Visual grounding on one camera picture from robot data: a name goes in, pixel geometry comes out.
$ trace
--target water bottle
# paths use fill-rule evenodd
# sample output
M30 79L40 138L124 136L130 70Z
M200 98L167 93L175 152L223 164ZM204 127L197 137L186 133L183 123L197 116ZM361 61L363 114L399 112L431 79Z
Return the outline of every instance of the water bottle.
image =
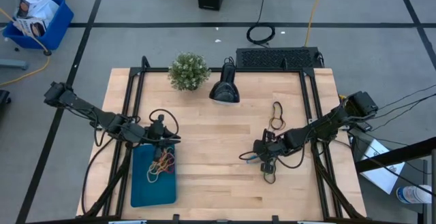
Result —
M431 191L428 185L420 185L423 189ZM415 186L399 187L396 196L404 204L431 204L431 194Z

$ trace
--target gray floor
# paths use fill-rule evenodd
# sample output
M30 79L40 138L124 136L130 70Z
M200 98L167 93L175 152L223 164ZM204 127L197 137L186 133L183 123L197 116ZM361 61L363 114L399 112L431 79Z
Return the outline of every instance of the gray floor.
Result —
M261 0L224 0L220 12L201 10L196 0L102 0L96 22L253 22ZM0 0L0 7L13 11L13 0ZM262 20L307 22L314 0L265 0ZM411 0L422 22L436 22L434 0ZM87 22L94 0L67 0L75 13L73 22ZM321 0L314 22L412 23L403 0ZM74 89L82 98L102 105L110 70L131 67L146 55L153 67L166 67L180 52L205 56L211 67L235 57L237 48L252 47L245 39L247 28L93 28L84 50ZM436 42L436 29L425 29ZM55 110L42 103L50 83L65 81L84 28L70 28L49 67L7 89L14 100L0 123L0 222L16 219ZM278 28L270 45L302 46L305 28ZM262 30L255 35L261 36ZM368 91L383 105L414 90L436 83L435 68L414 28L312 30L310 46L323 53L333 68L340 93ZM30 62L30 71L42 66L40 51L20 49L11 42L0 44L0 57ZM0 69L0 82L22 75ZM414 143L435 135L436 110L427 100L374 135ZM64 114L37 190L28 221L72 218L76 213L82 178L92 147L92 130L86 122ZM416 214L384 204L372 185L361 180L368 215L383 221L415 223Z

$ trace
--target wooden table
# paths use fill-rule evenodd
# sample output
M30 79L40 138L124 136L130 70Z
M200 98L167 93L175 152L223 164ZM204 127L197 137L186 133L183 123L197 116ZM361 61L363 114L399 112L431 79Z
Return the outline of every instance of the wooden table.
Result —
M128 73L129 69L112 70L103 110L121 113ZM249 165L238 159L239 154L252 149L255 139L262 137L272 116L274 101L283 105L285 129L307 124L298 74L237 73L235 83L241 100L234 106L220 105L208 98L219 74L212 73L210 79L194 92L180 92L170 86L167 73L146 73L139 109L140 124L148 125L150 112L157 108L171 111L180 124L182 142L176 145L178 199L175 204L165 206L132 208L130 172L123 219L168 220L173 214L180 214L181 220L269 221L272 215L279 215L281 221L322 220L309 144L306 144L304 162L299 168L290 170L277 164L277 181L273 185L264 182L258 164ZM315 78L322 111L326 114L339 104L332 70L316 69ZM306 81L311 111L316 117L309 79ZM134 97L132 94L129 112ZM169 116L166 116L165 124L175 131ZM339 132L337 139L347 142L345 132ZM114 146L112 143L96 158L89 172L85 197L87 208L108 183ZM94 146L91 156L98 149ZM351 150L341 143L332 142L330 151L338 187L356 210L366 215ZM295 165L300 157L301 154L296 153L283 160ZM327 186L326 190L330 215L334 216ZM118 192L118 188L114 190L110 214L115 212Z

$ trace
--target blue bin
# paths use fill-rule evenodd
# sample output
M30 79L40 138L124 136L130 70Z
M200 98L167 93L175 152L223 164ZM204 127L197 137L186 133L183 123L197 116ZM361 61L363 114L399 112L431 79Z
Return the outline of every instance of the blue bin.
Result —
M73 19L73 12L68 8L65 0L53 0L59 5L59 9L54 15L52 21L48 25L46 33L42 37L36 37L41 43L49 50L56 50L62 41L68 26ZM23 48L42 49L42 47L31 37L24 36L12 22L7 24L6 29L3 31L3 36L14 40L19 46Z

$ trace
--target green plant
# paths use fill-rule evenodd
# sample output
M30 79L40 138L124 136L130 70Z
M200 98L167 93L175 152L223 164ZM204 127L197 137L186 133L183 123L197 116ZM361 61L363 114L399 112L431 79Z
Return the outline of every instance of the green plant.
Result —
M194 91L209 79L210 69L202 56L182 53L169 66L168 77L171 85L178 91Z

